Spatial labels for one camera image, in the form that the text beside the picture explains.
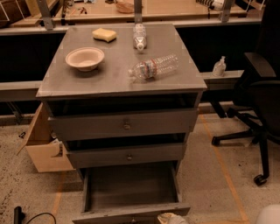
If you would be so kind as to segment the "clear bottle with red label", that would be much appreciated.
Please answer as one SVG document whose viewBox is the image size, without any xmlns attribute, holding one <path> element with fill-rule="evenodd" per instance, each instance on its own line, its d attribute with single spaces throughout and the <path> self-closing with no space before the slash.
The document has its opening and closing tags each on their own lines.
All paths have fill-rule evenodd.
<svg viewBox="0 0 280 224">
<path fill-rule="evenodd" d="M 146 81 L 163 75 L 173 74 L 178 67 L 179 59 L 173 53 L 136 63 L 128 70 L 128 77 L 132 81 Z"/>
</svg>

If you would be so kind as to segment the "black office chair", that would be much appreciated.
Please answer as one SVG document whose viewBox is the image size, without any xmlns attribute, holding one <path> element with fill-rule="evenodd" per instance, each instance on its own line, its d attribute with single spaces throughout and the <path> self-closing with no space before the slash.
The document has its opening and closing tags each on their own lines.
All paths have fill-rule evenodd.
<svg viewBox="0 0 280 224">
<path fill-rule="evenodd" d="M 234 85 L 233 103 L 255 113 L 250 115 L 230 108 L 227 116 L 239 118 L 248 125 L 248 130 L 215 136 L 212 144 L 250 137 L 260 146 L 262 173 L 254 177 L 254 182 L 261 186 L 270 175 L 268 141 L 277 144 L 280 140 L 280 0 L 267 0 L 256 49 L 245 56 L 248 66 Z"/>
</svg>

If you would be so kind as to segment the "grey middle drawer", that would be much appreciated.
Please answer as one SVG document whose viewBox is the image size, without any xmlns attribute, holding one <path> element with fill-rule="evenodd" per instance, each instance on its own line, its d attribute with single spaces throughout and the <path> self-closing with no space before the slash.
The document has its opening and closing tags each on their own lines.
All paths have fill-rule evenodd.
<svg viewBox="0 0 280 224">
<path fill-rule="evenodd" d="M 73 168 L 88 168 L 181 160 L 185 155 L 185 149 L 184 143 L 163 143 L 98 150 L 74 150 L 66 155 Z"/>
</svg>

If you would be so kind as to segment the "clear sanitizer pump bottle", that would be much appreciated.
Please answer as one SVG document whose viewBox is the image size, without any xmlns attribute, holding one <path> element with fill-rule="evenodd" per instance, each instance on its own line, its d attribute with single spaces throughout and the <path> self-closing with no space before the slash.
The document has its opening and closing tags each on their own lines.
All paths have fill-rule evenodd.
<svg viewBox="0 0 280 224">
<path fill-rule="evenodd" d="M 226 70 L 225 56 L 222 56 L 218 62 L 215 63 L 213 67 L 213 76 L 222 77 Z"/>
</svg>

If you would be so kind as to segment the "open cardboard box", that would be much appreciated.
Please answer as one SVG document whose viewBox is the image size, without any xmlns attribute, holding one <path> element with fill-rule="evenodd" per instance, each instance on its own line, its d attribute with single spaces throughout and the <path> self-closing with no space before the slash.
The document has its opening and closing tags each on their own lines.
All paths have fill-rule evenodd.
<svg viewBox="0 0 280 224">
<path fill-rule="evenodd" d="M 38 172 L 73 171 L 63 143 L 52 136 L 48 117 L 44 105 L 40 104 L 17 154 L 26 150 Z"/>
</svg>

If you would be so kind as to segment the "grey wooden drawer cabinet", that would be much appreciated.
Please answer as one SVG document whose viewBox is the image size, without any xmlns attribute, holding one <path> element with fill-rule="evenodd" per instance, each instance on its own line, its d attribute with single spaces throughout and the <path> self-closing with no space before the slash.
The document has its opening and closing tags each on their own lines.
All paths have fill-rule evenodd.
<svg viewBox="0 0 280 224">
<path fill-rule="evenodd" d="M 173 25 L 147 25 L 148 45 L 143 52 L 138 52 L 132 44 L 131 24 L 116 25 L 113 29 L 117 38 L 109 44 L 93 39 L 90 26 L 72 26 L 67 30 L 37 92 L 50 117 L 198 110 L 207 86 Z M 105 58 L 96 69 L 82 72 L 66 63 L 66 56 L 82 47 L 95 47 L 104 52 Z M 128 77 L 128 70 L 137 62 L 170 53 L 178 57 L 178 69 L 174 73 L 152 80 Z M 67 152 L 150 144 L 185 144 L 186 147 L 190 132 L 61 141 Z"/>
</svg>

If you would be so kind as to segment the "beige paper bowl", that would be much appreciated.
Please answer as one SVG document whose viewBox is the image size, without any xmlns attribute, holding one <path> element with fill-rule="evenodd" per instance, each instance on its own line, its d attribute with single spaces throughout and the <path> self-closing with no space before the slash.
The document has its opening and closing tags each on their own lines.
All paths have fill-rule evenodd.
<svg viewBox="0 0 280 224">
<path fill-rule="evenodd" d="M 96 69 L 104 58 L 105 54 L 99 48 L 82 47 L 71 51 L 66 56 L 66 63 L 79 71 L 89 72 Z"/>
</svg>

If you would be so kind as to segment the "long wooden workbench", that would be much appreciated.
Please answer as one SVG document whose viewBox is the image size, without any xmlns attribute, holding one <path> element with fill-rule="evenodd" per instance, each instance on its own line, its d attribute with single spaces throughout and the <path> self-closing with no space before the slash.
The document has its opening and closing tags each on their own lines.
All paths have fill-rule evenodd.
<svg viewBox="0 0 280 224">
<path fill-rule="evenodd" d="M 1 0 L 0 35 L 63 32 L 69 25 L 168 23 L 177 27 L 258 23 L 265 9 L 261 0 L 216 0 L 211 10 L 197 0 L 123 0 L 134 12 L 120 13 L 115 0 Z"/>
</svg>

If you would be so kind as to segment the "grey drawer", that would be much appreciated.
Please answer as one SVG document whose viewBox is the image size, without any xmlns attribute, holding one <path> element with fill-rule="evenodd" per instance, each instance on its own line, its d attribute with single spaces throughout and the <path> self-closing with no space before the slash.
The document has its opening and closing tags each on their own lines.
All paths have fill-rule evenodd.
<svg viewBox="0 0 280 224">
<path fill-rule="evenodd" d="M 73 168 L 88 168 L 181 160 L 185 155 L 185 149 L 184 143 L 163 143 L 98 150 L 74 150 L 66 155 Z"/>
<path fill-rule="evenodd" d="M 74 224 L 158 224 L 158 216 L 185 216 L 190 206 L 180 194 L 170 162 L 88 168 L 83 204 Z"/>
<path fill-rule="evenodd" d="M 197 116 L 197 109 L 186 108 L 50 117 L 49 123 L 60 140 L 73 141 L 187 133 L 193 130 Z"/>
</svg>

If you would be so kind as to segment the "grey bottom drawer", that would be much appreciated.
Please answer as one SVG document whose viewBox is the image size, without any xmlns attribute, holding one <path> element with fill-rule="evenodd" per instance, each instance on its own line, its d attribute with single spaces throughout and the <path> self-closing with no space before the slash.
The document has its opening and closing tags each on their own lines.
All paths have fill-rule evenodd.
<svg viewBox="0 0 280 224">
<path fill-rule="evenodd" d="M 88 168 L 83 204 L 74 224 L 158 224 L 158 216 L 185 216 L 190 206 L 180 194 L 170 162 Z"/>
</svg>

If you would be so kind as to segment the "yellow sponge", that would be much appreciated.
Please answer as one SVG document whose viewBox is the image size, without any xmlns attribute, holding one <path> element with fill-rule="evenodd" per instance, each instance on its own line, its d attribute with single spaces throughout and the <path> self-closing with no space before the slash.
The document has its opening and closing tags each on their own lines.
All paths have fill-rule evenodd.
<svg viewBox="0 0 280 224">
<path fill-rule="evenodd" d="M 115 31 L 111 31 L 103 28 L 99 28 L 97 30 L 92 31 L 92 35 L 94 39 L 103 40 L 106 42 L 115 40 L 117 36 Z"/>
</svg>

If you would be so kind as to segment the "upright-lying clear water bottle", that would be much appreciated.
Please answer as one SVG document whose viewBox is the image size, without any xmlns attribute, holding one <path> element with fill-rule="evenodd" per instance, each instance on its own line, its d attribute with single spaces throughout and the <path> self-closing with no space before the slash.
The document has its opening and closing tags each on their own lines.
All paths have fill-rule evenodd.
<svg viewBox="0 0 280 224">
<path fill-rule="evenodd" d="M 143 24 L 135 24 L 133 28 L 133 45 L 141 52 L 146 47 L 146 29 Z"/>
</svg>

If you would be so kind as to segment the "grey top drawer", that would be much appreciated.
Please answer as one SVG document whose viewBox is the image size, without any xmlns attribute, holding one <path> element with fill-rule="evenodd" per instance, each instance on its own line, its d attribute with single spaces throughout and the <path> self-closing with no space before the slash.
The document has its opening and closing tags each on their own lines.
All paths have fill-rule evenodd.
<svg viewBox="0 0 280 224">
<path fill-rule="evenodd" d="M 193 130 L 197 116 L 197 109 L 186 108 L 50 117 L 49 123 L 60 140 L 73 141 L 187 133 Z"/>
</svg>

